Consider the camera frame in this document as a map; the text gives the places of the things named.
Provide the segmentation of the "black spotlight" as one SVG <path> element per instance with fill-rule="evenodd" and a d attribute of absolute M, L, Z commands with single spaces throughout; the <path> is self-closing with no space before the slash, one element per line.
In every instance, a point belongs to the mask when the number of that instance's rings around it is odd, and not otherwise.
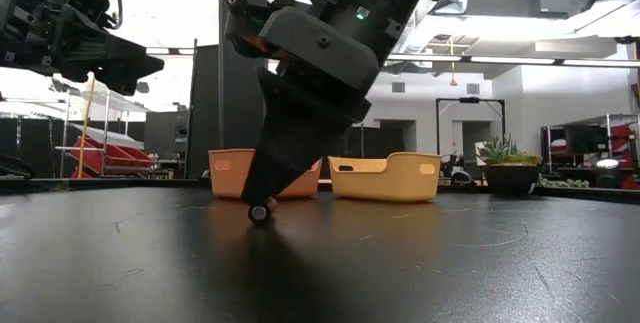
<path fill-rule="evenodd" d="M 618 160 L 611 158 L 599 160 L 596 163 L 596 168 L 596 183 L 599 188 L 621 188 L 621 170 Z"/>

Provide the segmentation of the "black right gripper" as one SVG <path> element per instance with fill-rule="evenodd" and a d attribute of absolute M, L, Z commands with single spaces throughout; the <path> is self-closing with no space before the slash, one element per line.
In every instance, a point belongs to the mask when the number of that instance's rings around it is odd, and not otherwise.
<path fill-rule="evenodd" d="M 278 75 L 256 70 L 266 115 L 242 191 L 248 204 L 275 198 L 344 134 L 343 123 L 364 119 L 379 72 L 368 46 L 301 9 L 274 12 L 259 38 L 287 59 Z"/>

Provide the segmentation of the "linear ceiling light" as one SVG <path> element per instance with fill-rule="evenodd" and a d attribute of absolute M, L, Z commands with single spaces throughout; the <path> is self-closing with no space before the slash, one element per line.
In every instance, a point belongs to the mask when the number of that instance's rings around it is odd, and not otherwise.
<path fill-rule="evenodd" d="M 565 59 L 562 64 L 571 67 L 640 69 L 638 60 Z"/>
<path fill-rule="evenodd" d="M 497 56 L 471 56 L 470 62 L 485 64 L 507 65 L 553 65 L 556 61 L 550 58 L 526 58 L 526 57 L 497 57 Z"/>
<path fill-rule="evenodd" d="M 434 55 L 434 54 L 391 54 L 388 61 L 403 62 L 460 62 L 462 56 L 457 55 Z"/>

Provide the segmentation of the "black partition panel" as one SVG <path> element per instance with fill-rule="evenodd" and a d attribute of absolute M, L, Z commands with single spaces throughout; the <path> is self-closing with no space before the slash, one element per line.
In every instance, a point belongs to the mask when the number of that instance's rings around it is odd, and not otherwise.
<path fill-rule="evenodd" d="M 228 42 L 197 46 L 193 55 L 186 177 L 209 168 L 208 152 L 253 148 L 264 120 L 256 68 L 263 59 L 239 55 Z"/>

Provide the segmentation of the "red storage bin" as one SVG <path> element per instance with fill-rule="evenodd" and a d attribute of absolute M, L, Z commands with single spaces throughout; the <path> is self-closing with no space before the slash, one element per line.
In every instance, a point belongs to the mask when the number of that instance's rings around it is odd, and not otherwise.
<path fill-rule="evenodd" d="M 150 169 L 155 163 L 155 160 L 145 154 L 143 150 L 127 146 L 120 146 L 120 149 L 132 157 L 132 165 L 135 167 Z"/>
<path fill-rule="evenodd" d="M 78 138 L 69 151 L 78 163 L 80 163 L 81 139 Z M 82 176 L 98 177 L 102 175 L 124 174 L 132 165 L 132 157 L 116 145 L 108 144 L 107 147 L 95 139 L 86 138 L 84 140 Z"/>

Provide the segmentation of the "black silver battery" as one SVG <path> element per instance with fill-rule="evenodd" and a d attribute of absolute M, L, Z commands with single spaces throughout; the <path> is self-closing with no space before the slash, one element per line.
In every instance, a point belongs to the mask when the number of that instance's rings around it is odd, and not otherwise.
<path fill-rule="evenodd" d="M 272 213 L 268 203 L 251 205 L 248 218 L 255 226 L 264 226 L 271 222 Z"/>

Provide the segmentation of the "yellow plastic bin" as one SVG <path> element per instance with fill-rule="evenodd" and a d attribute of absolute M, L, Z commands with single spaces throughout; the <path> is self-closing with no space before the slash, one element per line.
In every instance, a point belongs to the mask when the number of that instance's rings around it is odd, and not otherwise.
<path fill-rule="evenodd" d="M 420 202 L 435 198 L 441 157 L 394 152 L 384 159 L 328 157 L 333 194 L 341 198 Z"/>

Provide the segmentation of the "potted succulent plant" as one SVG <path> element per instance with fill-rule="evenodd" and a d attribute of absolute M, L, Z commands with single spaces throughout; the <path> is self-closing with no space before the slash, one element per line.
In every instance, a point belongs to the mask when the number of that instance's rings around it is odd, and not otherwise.
<path fill-rule="evenodd" d="M 551 180 L 542 176 L 543 158 L 521 151 L 510 135 L 492 137 L 476 149 L 493 194 L 528 195 L 535 188 L 588 189 L 587 180 Z"/>

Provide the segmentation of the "black rectangular frame stand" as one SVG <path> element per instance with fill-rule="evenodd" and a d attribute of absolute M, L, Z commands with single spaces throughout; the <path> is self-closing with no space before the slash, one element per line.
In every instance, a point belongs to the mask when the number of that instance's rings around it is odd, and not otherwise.
<path fill-rule="evenodd" d="M 443 108 L 442 110 L 440 109 L 440 104 L 442 102 L 448 102 L 449 104 Z M 494 113 L 496 113 L 500 118 L 501 118 L 501 134 L 502 136 L 504 136 L 507 133 L 507 129 L 506 129 L 506 103 L 504 99 L 484 99 L 484 98 L 479 98 L 476 96 L 469 96 L 469 97 L 459 97 L 459 98 L 436 98 L 435 99 L 435 110 L 436 110 L 436 116 L 435 116 L 435 122 L 436 122 L 436 151 L 437 154 L 441 154 L 441 142 L 440 142 L 440 120 L 441 120 L 441 115 L 448 109 L 448 107 L 450 106 L 451 102 L 456 102 L 456 103 L 460 103 L 460 104 L 480 104 L 481 102 L 485 103 L 489 108 L 494 110 Z M 492 103 L 497 103 L 500 105 L 501 110 L 497 111 L 494 109 L 494 107 L 491 105 Z"/>

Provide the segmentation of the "metal shelf with red bins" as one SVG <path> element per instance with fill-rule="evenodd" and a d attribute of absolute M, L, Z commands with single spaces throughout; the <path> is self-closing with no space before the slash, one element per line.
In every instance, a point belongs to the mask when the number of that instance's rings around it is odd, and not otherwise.
<path fill-rule="evenodd" d="M 551 180 L 587 180 L 596 183 L 596 163 L 619 161 L 621 188 L 640 190 L 640 117 L 605 114 L 540 131 L 542 176 Z"/>

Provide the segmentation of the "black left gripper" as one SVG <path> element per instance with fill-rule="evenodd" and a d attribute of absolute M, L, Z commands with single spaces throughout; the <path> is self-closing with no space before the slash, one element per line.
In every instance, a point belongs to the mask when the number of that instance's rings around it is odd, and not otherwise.
<path fill-rule="evenodd" d="M 77 9 L 54 0 L 0 0 L 0 66 L 83 81 L 92 72 L 121 95 L 161 71 L 162 59 L 111 36 Z"/>

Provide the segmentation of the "black wheeled device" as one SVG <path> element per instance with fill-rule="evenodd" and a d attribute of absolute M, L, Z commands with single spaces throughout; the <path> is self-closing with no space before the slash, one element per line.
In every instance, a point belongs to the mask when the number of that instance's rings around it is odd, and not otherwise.
<path fill-rule="evenodd" d="M 441 177 L 449 181 L 450 185 L 475 186 L 474 178 L 465 170 L 463 155 L 449 154 L 442 158 Z"/>

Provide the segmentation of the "black cabinet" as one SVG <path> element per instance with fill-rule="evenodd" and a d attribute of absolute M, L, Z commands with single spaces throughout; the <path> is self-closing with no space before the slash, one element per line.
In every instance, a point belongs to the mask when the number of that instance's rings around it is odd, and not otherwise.
<path fill-rule="evenodd" d="M 144 151 L 162 163 L 186 161 L 188 111 L 146 114 Z"/>

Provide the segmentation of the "orange plastic bin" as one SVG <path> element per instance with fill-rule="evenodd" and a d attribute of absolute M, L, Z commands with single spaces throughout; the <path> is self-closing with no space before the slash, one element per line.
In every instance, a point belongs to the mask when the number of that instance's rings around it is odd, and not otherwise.
<path fill-rule="evenodd" d="M 240 199 L 246 182 L 254 149 L 223 149 L 208 152 L 212 191 L 218 198 Z M 292 182 L 276 199 L 302 199 L 318 191 L 322 160 Z"/>

